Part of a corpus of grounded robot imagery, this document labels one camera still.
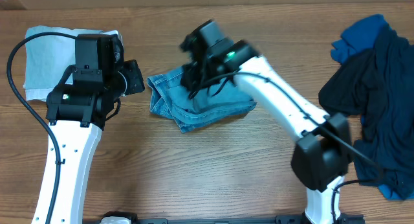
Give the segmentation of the blue denim jeans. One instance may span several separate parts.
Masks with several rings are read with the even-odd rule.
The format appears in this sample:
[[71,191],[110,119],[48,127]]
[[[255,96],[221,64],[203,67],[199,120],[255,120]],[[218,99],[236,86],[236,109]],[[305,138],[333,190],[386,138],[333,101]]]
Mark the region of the blue denim jeans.
[[225,79],[190,99],[190,92],[180,84],[183,74],[183,68],[177,67],[166,74],[147,78],[152,89],[150,112],[174,120],[182,133],[248,113],[256,107],[253,98]]

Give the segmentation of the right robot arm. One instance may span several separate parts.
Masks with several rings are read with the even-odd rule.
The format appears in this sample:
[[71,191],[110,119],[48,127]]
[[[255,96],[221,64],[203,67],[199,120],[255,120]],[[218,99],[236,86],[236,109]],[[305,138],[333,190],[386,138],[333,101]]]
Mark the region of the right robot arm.
[[330,115],[303,98],[249,42],[233,42],[209,20],[180,45],[191,55],[181,84],[189,98],[223,78],[250,95],[281,124],[295,143],[291,167],[307,189],[300,223],[344,223],[340,189],[353,160],[347,119]]

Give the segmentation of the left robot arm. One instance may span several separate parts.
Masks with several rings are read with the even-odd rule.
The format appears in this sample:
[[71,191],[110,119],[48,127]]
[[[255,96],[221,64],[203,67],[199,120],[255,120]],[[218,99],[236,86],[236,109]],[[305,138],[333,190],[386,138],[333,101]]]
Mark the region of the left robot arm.
[[117,31],[80,34],[75,62],[47,96],[49,152],[33,223],[81,223],[93,155],[123,96],[145,89]]

